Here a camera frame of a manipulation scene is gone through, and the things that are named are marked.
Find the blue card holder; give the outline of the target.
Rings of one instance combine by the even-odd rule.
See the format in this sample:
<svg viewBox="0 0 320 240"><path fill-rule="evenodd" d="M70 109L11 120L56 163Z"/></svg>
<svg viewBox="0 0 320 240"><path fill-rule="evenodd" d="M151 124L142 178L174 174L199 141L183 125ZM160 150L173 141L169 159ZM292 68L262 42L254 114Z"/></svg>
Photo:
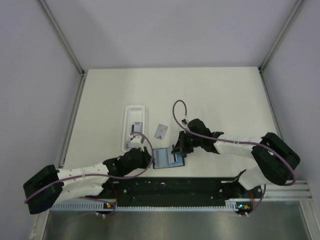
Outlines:
<svg viewBox="0 0 320 240"><path fill-rule="evenodd" d="M167 148L167 165L164 167L164 168L154 168L154 161L153 161L153 169L157 170L157 169L168 169L168 168L176 168L176 167L183 167L185 166L185 158L183 157L183 162L176 162L176 163L173 163L171 164L171 159L172 159L172 150L173 150L173 145L171 146L168 146Z"/></svg>

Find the diamond print silver card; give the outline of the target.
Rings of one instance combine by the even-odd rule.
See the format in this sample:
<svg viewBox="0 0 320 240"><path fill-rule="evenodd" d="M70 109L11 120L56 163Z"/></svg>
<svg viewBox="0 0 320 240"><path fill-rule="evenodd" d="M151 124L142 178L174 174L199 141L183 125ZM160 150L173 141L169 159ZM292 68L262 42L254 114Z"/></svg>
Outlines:
<svg viewBox="0 0 320 240"><path fill-rule="evenodd" d="M159 124L156 128L154 137L156 139L163 140L166 136L167 130L168 130L168 126Z"/></svg>

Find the white plastic basket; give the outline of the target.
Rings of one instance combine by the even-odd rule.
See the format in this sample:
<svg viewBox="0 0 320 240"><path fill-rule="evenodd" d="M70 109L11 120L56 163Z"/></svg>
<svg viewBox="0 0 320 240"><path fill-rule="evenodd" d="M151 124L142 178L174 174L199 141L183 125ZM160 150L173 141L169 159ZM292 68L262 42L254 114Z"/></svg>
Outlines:
<svg viewBox="0 0 320 240"><path fill-rule="evenodd" d="M140 136L139 134L132 134L132 132L145 133L145 115L146 109L142 105L131 105L125 108L122 131L122 150L124 152L132 148L131 140Z"/></svg>

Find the silver card black stripe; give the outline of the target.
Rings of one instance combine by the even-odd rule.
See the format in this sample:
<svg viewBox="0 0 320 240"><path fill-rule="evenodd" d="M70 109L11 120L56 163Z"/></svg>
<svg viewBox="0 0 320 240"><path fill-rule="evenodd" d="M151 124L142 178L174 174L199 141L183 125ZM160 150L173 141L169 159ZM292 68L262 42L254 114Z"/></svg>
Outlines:
<svg viewBox="0 0 320 240"><path fill-rule="evenodd" d="M153 151L154 154L154 168L161 169L167 166L168 153L166 148L157 148Z"/></svg>

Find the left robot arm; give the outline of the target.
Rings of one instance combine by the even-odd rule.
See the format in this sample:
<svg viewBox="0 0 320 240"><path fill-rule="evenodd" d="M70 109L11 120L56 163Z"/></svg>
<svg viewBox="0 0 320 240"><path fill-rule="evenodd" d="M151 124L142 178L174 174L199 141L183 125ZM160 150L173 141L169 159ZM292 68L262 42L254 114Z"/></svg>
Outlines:
<svg viewBox="0 0 320 240"><path fill-rule="evenodd" d="M76 198L109 198L114 187L109 180L127 180L142 175L152 165L154 155L147 148L133 148L124 155L74 169L47 165L23 184L25 204L31 215Z"/></svg>

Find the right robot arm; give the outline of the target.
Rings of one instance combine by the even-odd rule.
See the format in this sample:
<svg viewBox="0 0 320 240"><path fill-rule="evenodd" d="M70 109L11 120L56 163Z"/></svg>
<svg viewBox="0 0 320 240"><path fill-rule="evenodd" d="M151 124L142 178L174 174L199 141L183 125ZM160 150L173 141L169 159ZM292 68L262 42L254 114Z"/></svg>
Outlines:
<svg viewBox="0 0 320 240"><path fill-rule="evenodd" d="M256 166L242 171L233 185L233 192L245 198L253 188L272 183L291 186L297 181L296 167L300 157L275 133L262 137L240 137L227 135L222 131L211 132L198 118L187 123L180 131L172 154L186 156L200 147L208 153L235 155L252 159Z"/></svg>

